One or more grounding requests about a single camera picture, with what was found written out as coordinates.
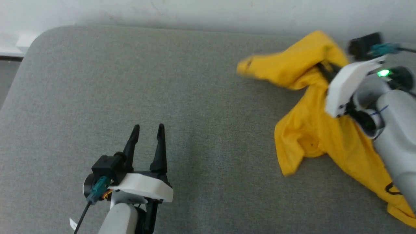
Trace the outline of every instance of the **yellow shirt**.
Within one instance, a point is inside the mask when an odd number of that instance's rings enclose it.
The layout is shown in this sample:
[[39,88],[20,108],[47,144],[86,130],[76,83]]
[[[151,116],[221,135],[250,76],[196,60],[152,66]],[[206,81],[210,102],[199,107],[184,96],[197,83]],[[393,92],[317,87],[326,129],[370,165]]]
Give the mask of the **yellow shirt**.
[[307,87],[305,95],[275,128],[277,159],[285,176],[296,172],[303,157],[327,153],[347,174],[388,202],[387,211],[416,228],[416,218],[402,195],[385,187],[391,178],[372,142],[348,116],[332,118],[325,111],[328,82],[315,64],[326,60],[348,64],[343,51],[321,31],[316,31],[282,53],[255,55],[241,61],[240,75],[268,80],[292,90]]

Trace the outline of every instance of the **gray floor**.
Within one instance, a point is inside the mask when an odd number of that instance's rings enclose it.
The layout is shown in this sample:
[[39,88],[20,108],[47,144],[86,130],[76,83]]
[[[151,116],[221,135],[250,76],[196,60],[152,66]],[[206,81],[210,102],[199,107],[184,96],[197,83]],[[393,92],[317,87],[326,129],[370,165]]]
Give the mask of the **gray floor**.
[[19,69],[20,62],[0,61],[0,109]]

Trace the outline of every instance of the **cable connector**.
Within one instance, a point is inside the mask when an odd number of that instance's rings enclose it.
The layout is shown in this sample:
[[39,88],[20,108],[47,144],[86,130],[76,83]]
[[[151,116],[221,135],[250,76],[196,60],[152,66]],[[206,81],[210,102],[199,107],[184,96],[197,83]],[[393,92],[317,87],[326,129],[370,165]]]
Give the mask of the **cable connector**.
[[91,205],[95,205],[107,191],[108,186],[110,186],[110,179],[106,176],[102,176],[91,189],[91,193],[87,197],[87,202],[91,202]]
[[399,43],[383,43],[371,46],[371,55],[374,57],[383,56],[386,54],[397,54],[400,52]]

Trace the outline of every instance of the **white wall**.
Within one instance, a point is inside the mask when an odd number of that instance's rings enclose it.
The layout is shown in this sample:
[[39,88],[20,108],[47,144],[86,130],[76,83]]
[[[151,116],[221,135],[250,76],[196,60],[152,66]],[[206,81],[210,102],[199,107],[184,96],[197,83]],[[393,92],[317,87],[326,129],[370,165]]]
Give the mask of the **white wall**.
[[297,36],[321,29],[344,40],[382,31],[415,42],[415,10],[413,0],[0,0],[0,55],[22,54],[21,36],[74,24]]

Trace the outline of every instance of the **black loop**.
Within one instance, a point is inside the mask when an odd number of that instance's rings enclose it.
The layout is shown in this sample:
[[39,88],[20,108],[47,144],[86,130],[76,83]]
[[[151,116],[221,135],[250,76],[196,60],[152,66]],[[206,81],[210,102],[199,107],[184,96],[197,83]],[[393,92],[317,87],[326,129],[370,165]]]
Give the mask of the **black loop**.
[[385,188],[386,192],[388,192],[391,195],[401,195],[401,192],[390,192],[390,189],[393,187],[393,182],[388,184]]

